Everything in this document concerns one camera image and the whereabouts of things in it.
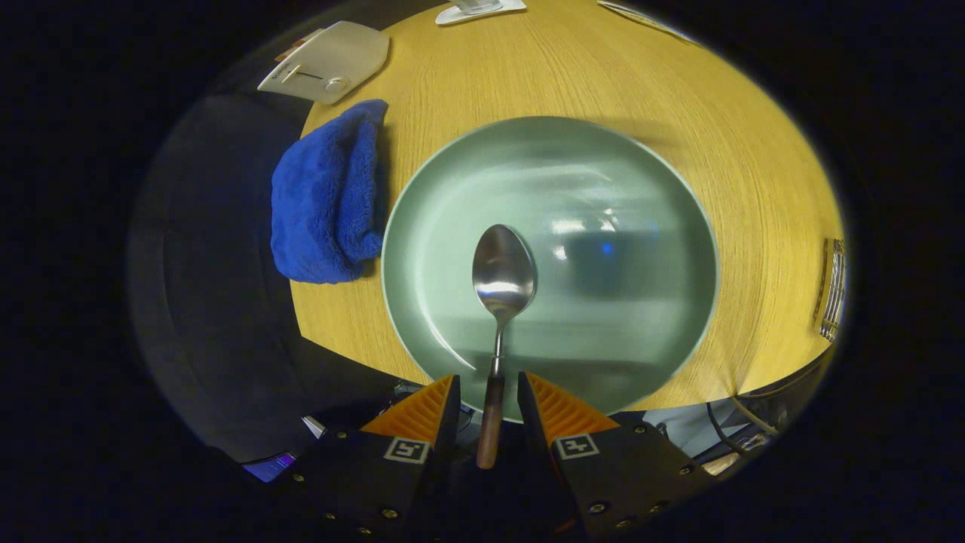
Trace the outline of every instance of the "white object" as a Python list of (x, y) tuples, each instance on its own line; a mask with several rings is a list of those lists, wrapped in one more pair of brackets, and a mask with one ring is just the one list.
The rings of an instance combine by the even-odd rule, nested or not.
[(385, 64), (389, 37), (354, 22), (316, 31), (271, 71), (258, 90), (335, 103)]
[(308, 426), (308, 429), (312, 431), (312, 435), (315, 436), (315, 439), (321, 438), (321, 435), (325, 433), (325, 427), (312, 416), (303, 416), (302, 422), (304, 422), (305, 425)]
[(523, 0), (502, 0), (503, 7), (498, 10), (493, 10), (491, 12), (485, 12), (482, 14), (467, 15), (459, 9), (458, 6), (452, 6), (448, 10), (443, 11), (435, 18), (435, 23), (444, 26), (447, 24), (453, 24), (454, 22), (460, 22), (468, 19), (474, 19), (478, 17), (488, 17), (490, 15), (504, 14), (506, 12), (518, 12), (526, 9), (526, 4), (523, 4)]
[(640, 10), (637, 10), (637, 9), (632, 8), (632, 7), (630, 7), (630, 6), (624, 6), (623, 4), (618, 4), (618, 3), (616, 3), (616, 2), (609, 2), (609, 1), (607, 1), (607, 0), (596, 0), (596, 3), (599, 4), (600, 6), (603, 6), (603, 7), (606, 8), (606, 9), (612, 11), (612, 12), (616, 12), (616, 13), (618, 13), (618, 14), (623, 15), (623, 16), (625, 16), (626, 18), (628, 18), (628, 19), (630, 19), (630, 20), (639, 22), (640, 24), (643, 24), (643, 25), (648, 26), (648, 27), (650, 27), (650, 28), (654, 28), (654, 29), (659, 30), (659, 31), (661, 31), (661, 32), (664, 32), (664, 33), (666, 33), (666, 34), (670, 34), (671, 36), (680, 38), (681, 40), (684, 40), (684, 41), (687, 42), (687, 43), (691, 43), (691, 44), (693, 44), (693, 45), (697, 45), (697, 42), (694, 42), (694, 41), (691, 40), (690, 38), (684, 36), (684, 35), (681, 34), (679, 31), (677, 31), (677, 30), (675, 30), (675, 29), (673, 29), (673, 28), (671, 28), (671, 27), (669, 27), (669, 26), (667, 26), (667, 25), (665, 25), (665, 24), (663, 24), (663, 23), (657, 22), (657, 21), (654, 20), (652, 17), (650, 17), (649, 15), (644, 14), (644, 13), (641, 12)]

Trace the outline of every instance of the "black background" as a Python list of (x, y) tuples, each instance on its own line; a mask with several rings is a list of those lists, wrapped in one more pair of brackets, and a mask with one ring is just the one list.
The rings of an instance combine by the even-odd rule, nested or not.
[[(17, 74), (7, 151), (20, 214), (6, 254), (27, 267), (8, 285), (14, 537), (304, 535), (263, 518), (270, 505), (138, 366), (123, 256), (140, 179), (179, 113), (233, 60), (326, 5), (16, 3), (5, 72)], [(935, 537), (957, 524), (962, 488), (946, 401), (961, 381), (960, 189), (943, 156), (957, 139), (960, 15), (853, 0), (642, 5), (762, 81), (830, 158), (855, 298), (839, 361), (793, 431), (641, 537)]]

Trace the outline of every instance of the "wooden table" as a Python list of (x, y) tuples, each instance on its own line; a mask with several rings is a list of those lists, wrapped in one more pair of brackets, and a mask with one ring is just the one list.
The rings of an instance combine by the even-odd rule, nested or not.
[[(825, 238), (840, 214), (813, 149), (781, 107), (708, 49), (595, 4), (526, 0), (528, 11), (449, 27), (440, 6), (385, 30), (385, 67), (346, 99), (316, 103), (304, 133), (360, 100), (389, 103), (390, 202), (453, 138), (527, 115), (593, 121), (663, 156), (693, 187), (720, 250), (720, 298), (691, 361), (635, 409), (765, 386), (828, 347), (813, 325)], [(393, 332), (379, 265), (338, 285), (291, 283), (302, 335), (426, 384)]]

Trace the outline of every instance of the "metal grate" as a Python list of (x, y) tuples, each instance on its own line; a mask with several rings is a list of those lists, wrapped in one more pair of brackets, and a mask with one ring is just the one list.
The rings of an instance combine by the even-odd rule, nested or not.
[(828, 341), (838, 335), (841, 314), (844, 310), (844, 287), (847, 279), (847, 264), (844, 256), (844, 241), (824, 241), (824, 275), (821, 278), (821, 295), (814, 312), (817, 329)]

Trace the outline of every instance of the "plate rim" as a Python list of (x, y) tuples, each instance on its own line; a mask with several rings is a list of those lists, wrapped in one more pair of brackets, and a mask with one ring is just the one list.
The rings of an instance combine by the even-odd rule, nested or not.
[[(674, 177), (677, 179), (677, 181), (680, 182), (684, 186), (684, 188), (687, 189), (687, 192), (690, 193), (690, 197), (693, 199), (694, 203), (697, 204), (697, 209), (700, 210), (701, 212), (701, 216), (703, 217), (703, 222), (706, 224), (707, 230), (710, 232), (710, 245), (713, 248), (713, 255), (714, 255), (714, 295), (713, 295), (713, 300), (710, 302), (710, 310), (707, 312), (706, 321), (703, 323), (703, 329), (701, 330), (701, 335), (697, 338), (697, 341), (694, 342), (693, 347), (691, 347), (690, 351), (687, 353), (687, 356), (681, 360), (677, 368), (667, 377), (667, 379), (657, 388), (657, 390), (653, 392), (655, 393), (656, 391), (659, 391), (661, 388), (666, 386), (671, 379), (676, 377), (676, 375), (679, 374), (688, 363), (690, 363), (690, 360), (694, 357), (694, 354), (697, 353), (697, 350), (701, 347), (701, 345), (705, 341), (707, 337), (707, 333), (710, 331), (710, 324), (713, 322), (714, 316), (717, 314), (717, 302), (720, 298), (720, 284), (721, 284), (721, 262), (720, 262), (720, 251), (717, 247), (717, 235), (714, 233), (713, 224), (710, 222), (710, 217), (707, 215), (706, 209), (703, 208), (703, 203), (701, 203), (701, 199), (698, 198), (697, 193), (694, 192), (694, 188), (691, 187), (689, 183), (687, 183), (687, 180), (684, 179), (682, 175), (680, 175), (680, 172), (676, 171), (676, 169), (663, 157), (657, 154), (657, 152), (653, 151), (650, 147), (641, 143), (636, 138), (631, 137), (627, 134), (624, 134), (618, 130), (605, 127), (599, 123), (594, 123), (593, 121), (586, 121), (584, 119), (577, 119), (575, 117), (562, 117), (558, 115), (528, 115), (523, 117), (512, 117), (509, 119), (503, 119), (501, 121), (495, 121), (493, 123), (488, 123), (488, 124), (482, 125), (481, 127), (476, 127), (474, 129), (471, 129), (465, 132), (464, 134), (461, 134), (460, 136), (453, 138), (445, 145), (440, 147), (438, 150), (436, 150), (436, 152), (430, 155), (429, 158), (426, 158), (426, 160), (424, 160), (423, 163), (418, 168), (416, 168), (416, 171), (412, 173), (412, 176), (409, 177), (409, 180), (405, 183), (405, 186), (402, 188), (402, 191), (399, 193), (399, 197), (396, 198), (396, 202), (392, 206), (392, 210), (389, 212), (389, 219), (386, 221), (385, 230), (382, 233), (382, 250), (379, 251), (379, 260), (381, 261), (380, 263), (381, 265), (379, 269), (379, 284), (382, 287), (382, 302), (385, 304), (385, 312), (389, 315), (389, 322), (392, 324), (392, 331), (395, 333), (396, 339), (398, 339), (399, 343), (402, 345), (402, 348), (405, 350), (405, 353), (408, 355), (409, 359), (412, 360), (412, 363), (414, 363), (416, 367), (419, 368), (419, 370), (422, 371), (426, 377), (432, 379), (432, 376), (429, 375), (429, 373), (422, 366), (422, 364), (420, 364), (419, 361), (412, 356), (412, 353), (409, 351), (408, 346), (405, 345), (405, 340), (403, 340), (401, 334), (399, 334), (399, 327), (396, 326), (396, 319), (392, 316), (392, 309), (389, 305), (389, 297), (385, 288), (385, 248), (388, 246), (386, 242), (389, 239), (389, 231), (392, 228), (393, 219), (396, 217), (396, 209), (399, 207), (399, 202), (405, 196), (405, 193), (412, 186), (412, 183), (419, 177), (419, 174), (421, 174), (422, 171), (426, 169), (426, 167), (430, 163), (432, 163), (432, 161), (435, 160), (436, 157), (444, 153), (446, 150), (448, 150), (450, 147), (455, 145), (457, 142), (472, 136), (476, 132), (483, 131), (486, 129), (492, 129), (499, 125), (524, 122), (524, 121), (534, 121), (537, 119), (564, 120), (567, 122), (572, 122), (580, 125), (587, 125), (595, 129), (600, 129), (606, 132), (610, 132), (612, 135), (615, 135), (616, 137), (623, 139), (624, 141), (627, 141), (639, 147), (644, 152), (650, 154), (652, 157), (656, 158), (661, 164), (663, 164), (665, 168), (670, 170), (670, 172), (674, 174)], [(609, 416), (611, 414), (626, 411), (628, 408), (632, 407), (633, 405), (649, 398), (653, 393), (643, 395), (633, 400), (632, 402), (626, 404), (625, 406), (617, 410), (614, 410), (610, 413), (607, 413), (606, 415)], [(459, 397), (459, 401), (462, 404), (465, 404), (476, 411), (482, 412), (483, 410), (482, 407), (476, 407), (471, 403), (467, 402), (461, 396), (461, 394)], [(508, 422), (517, 422), (517, 423), (523, 422), (521, 419), (509, 418), (507, 416), (503, 416), (503, 420), (506, 420)]]

